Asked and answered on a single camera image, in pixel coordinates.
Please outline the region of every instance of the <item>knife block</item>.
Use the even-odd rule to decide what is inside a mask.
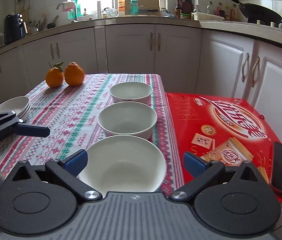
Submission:
[[[193,3],[181,2],[182,13],[191,14],[193,12]]]

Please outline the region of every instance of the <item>stack of plates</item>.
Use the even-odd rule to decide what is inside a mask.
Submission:
[[[30,100],[27,97],[17,97],[9,99],[0,105],[0,113],[15,111],[17,117],[26,121],[30,111]]]

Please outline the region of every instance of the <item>wok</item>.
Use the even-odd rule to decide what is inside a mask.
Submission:
[[[249,23],[256,23],[261,20],[265,25],[271,26],[271,22],[282,23],[282,17],[275,11],[253,3],[241,3],[239,0],[231,0],[239,4],[242,14],[248,19]]]

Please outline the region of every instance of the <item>tablecloth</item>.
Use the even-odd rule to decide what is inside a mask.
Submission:
[[[158,114],[152,142],[164,154],[167,173],[160,190],[167,194],[184,184],[169,105],[160,76],[156,74],[86,75],[79,87],[65,82],[51,89],[43,81],[27,94],[31,108],[28,123],[48,126],[47,138],[10,136],[0,143],[0,169],[7,176],[20,160],[43,165],[52,158],[64,159],[105,137],[97,124],[98,114],[112,104],[109,89],[120,82],[144,82],[153,87],[151,107]]]

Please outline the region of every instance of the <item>white plate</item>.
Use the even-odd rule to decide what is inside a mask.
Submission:
[[[24,122],[28,119],[29,117],[29,112],[30,112],[30,108],[31,108],[31,104],[29,104],[28,108],[26,109],[26,111],[19,117],[20,119],[22,119]]]
[[[29,103],[29,98],[27,97],[17,97],[9,99],[8,101],[0,105],[0,113],[15,111],[17,116],[27,109]]]
[[[142,82],[123,82],[110,88],[113,102],[134,101],[150,104],[153,88]]]
[[[105,136],[134,135],[149,139],[157,122],[157,113],[139,102],[120,102],[103,109],[97,121]]]
[[[102,193],[154,192],[162,184],[167,166],[151,142],[131,135],[104,138],[88,150],[88,165],[80,180]]]

